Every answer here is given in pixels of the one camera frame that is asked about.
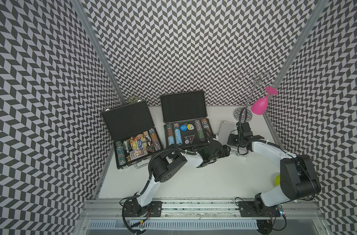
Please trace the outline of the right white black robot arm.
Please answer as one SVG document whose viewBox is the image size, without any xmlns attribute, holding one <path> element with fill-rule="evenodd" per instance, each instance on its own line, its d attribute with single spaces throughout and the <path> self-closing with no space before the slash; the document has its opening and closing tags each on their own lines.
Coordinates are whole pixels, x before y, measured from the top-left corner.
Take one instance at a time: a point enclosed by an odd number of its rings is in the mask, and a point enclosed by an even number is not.
<svg viewBox="0 0 357 235">
<path fill-rule="evenodd" d="M 247 122 L 248 109 L 243 107 L 239 111 L 237 129 L 231 131 L 228 144 L 236 147 L 239 155 L 246 156 L 254 152 L 280 170 L 279 185 L 255 195 L 252 203 L 240 202 L 239 207 L 252 210 L 252 216 L 281 216 L 279 205 L 296 199 L 313 200 L 321 192 L 321 186 L 310 156 L 294 155 L 262 136 L 254 135 Z"/>
</svg>

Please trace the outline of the silver aluminium poker case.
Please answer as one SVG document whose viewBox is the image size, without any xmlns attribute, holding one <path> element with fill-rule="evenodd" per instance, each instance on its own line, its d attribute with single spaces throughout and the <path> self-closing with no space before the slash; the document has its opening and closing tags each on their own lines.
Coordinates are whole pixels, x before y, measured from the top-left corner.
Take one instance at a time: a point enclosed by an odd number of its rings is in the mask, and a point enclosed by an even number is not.
<svg viewBox="0 0 357 235">
<path fill-rule="evenodd" d="M 236 155 L 246 155 L 245 148 L 238 147 L 238 130 L 235 123 L 222 121 L 219 128 L 218 141 L 227 145 Z"/>
</svg>

